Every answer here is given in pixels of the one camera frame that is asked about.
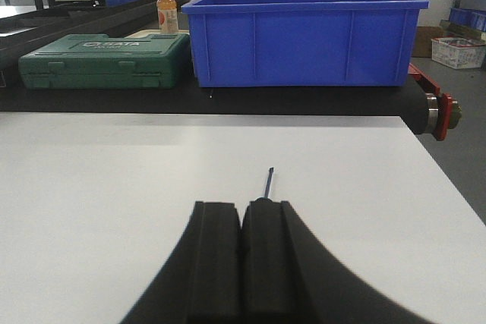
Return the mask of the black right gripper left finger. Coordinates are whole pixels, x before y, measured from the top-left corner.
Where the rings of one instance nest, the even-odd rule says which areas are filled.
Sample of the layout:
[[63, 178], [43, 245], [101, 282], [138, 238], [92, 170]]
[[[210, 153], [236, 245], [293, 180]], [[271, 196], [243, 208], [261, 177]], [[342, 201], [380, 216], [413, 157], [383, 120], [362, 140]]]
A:
[[237, 323], [238, 212], [198, 201], [174, 250], [124, 323]]

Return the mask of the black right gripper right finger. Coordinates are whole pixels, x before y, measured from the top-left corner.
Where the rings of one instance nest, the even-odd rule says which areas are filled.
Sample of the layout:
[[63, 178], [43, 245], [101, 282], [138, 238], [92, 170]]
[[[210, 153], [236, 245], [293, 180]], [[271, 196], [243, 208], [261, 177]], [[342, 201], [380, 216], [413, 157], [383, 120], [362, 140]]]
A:
[[248, 323], [426, 323], [341, 263], [287, 201], [259, 198], [243, 219]]

